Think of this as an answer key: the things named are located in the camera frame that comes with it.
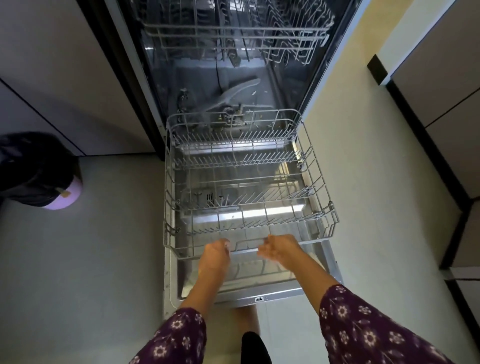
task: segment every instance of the leg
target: leg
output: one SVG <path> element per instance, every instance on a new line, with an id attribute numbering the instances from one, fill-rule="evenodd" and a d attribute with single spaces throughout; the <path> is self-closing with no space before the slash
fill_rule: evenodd
<path id="1" fill-rule="evenodd" d="M 234 314 L 243 335 L 240 364 L 272 364 L 267 348 L 259 336 L 260 326 L 255 305 L 236 308 Z"/>

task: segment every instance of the forearm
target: forearm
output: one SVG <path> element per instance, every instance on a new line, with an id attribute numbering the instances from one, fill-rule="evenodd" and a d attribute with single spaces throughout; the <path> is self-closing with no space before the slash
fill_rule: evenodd
<path id="1" fill-rule="evenodd" d="M 304 251 L 295 252 L 292 257 L 292 272 L 295 274 L 310 304 L 318 314 L 320 301 L 337 280 L 328 274 L 315 260 Z"/>
<path id="2" fill-rule="evenodd" d="M 200 275 L 187 298 L 180 305 L 180 308 L 191 307 L 200 312 L 206 319 L 222 284 L 223 277 L 219 275 Z"/>

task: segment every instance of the floral print shirt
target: floral print shirt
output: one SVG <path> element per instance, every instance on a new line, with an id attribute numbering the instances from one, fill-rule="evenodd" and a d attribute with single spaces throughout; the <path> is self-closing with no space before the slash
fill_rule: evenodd
<path id="1" fill-rule="evenodd" d="M 342 285 L 327 290 L 319 316 L 331 364 L 452 363 L 436 347 Z M 206 342 L 202 315 L 192 308 L 181 308 L 130 364 L 201 364 Z"/>

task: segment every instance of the person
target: person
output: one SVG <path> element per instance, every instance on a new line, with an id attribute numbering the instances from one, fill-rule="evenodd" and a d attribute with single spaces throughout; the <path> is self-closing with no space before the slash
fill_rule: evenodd
<path id="1" fill-rule="evenodd" d="M 198 280 L 189 295 L 130 364 L 202 363 L 205 320 L 230 264 L 227 243 L 220 239 L 205 246 Z M 451 363 L 436 347 L 339 284 L 302 250 L 293 235 L 269 235 L 257 254 L 293 272 L 319 316 L 330 363 Z M 252 324 L 251 309 L 236 310 L 240 323 L 247 318 L 243 320 L 241 363 L 270 364 L 258 321 Z"/>

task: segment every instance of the floor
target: floor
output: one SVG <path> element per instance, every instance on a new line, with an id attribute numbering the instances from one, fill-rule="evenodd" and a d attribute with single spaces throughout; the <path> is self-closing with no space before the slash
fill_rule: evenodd
<path id="1" fill-rule="evenodd" d="M 454 362 L 480 363 L 438 271 L 459 211 L 366 69 L 410 3 L 372 0 L 306 123 L 340 216 L 331 243 L 346 286 Z M 61 213 L 1 208 L 0 363 L 127 363 L 161 320 L 162 163 L 88 157 L 81 167 L 88 188 Z M 304 296 L 258 314 L 275 364 L 327 363 Z M 233 328 L 216 308 L 205 363 L 239 362 Z"/>

